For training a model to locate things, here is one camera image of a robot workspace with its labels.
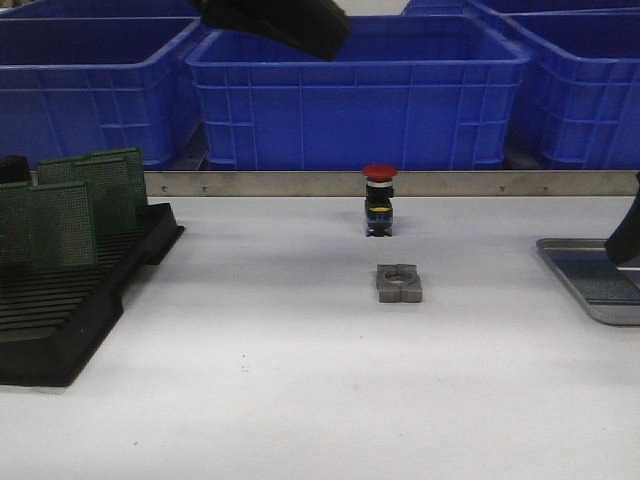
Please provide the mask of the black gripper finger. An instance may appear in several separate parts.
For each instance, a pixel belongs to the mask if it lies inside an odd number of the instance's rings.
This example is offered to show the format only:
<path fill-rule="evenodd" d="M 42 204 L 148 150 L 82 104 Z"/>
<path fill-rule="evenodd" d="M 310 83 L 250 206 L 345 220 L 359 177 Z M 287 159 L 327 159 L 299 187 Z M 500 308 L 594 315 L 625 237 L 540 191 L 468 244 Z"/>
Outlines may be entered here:
<path fill-rule="evenodd" d="M 604 242 L 609 260 L 615 265 L 629 262 L 639 256 L 639 193 L 621 223 Z"/>

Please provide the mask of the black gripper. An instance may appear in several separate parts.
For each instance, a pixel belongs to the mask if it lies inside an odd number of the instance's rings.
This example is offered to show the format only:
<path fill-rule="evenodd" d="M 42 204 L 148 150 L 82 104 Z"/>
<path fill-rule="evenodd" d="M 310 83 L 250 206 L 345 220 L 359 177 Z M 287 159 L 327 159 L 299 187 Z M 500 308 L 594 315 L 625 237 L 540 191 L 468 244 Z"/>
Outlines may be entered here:
<path fill-rule="evenodd" d="M 333 1 L 207 0 L 197 11 L 209 27 L 259 35 L 326 61 L 350 35 L 349 17 Z"/>

